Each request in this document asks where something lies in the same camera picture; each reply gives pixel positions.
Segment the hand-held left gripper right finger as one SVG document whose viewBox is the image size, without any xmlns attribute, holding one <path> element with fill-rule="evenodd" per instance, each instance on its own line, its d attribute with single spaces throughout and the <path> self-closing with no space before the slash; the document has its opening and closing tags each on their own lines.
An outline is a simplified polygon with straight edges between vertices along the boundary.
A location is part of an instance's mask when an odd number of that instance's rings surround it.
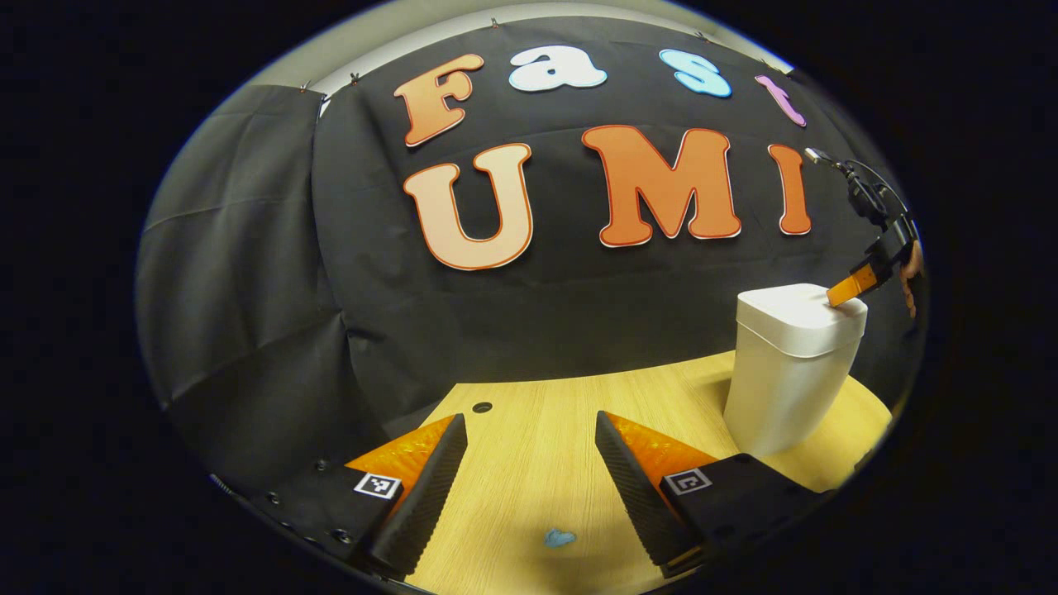
<svg viewBox="0 0 1058 595">
<path fill-rule="evenodd" d="M 755 456 L 719 459 L 612 412 L 598 412 L 594 444 L 665 578 L 762 545 L 825 500 Z"/>
</svg>

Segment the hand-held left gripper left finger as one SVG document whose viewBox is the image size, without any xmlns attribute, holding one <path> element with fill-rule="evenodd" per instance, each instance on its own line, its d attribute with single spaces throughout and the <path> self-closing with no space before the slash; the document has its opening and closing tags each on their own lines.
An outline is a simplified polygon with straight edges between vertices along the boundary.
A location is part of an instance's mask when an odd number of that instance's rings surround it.
<svg viewBox="0 0 1058 595">
<path fill-rule="evenodd" d="M 457 413 L 350 462 L 318 459 L 248 505 L 338 564 L 402 580 L 426 549 L 467 444 Z"/>
</svg>

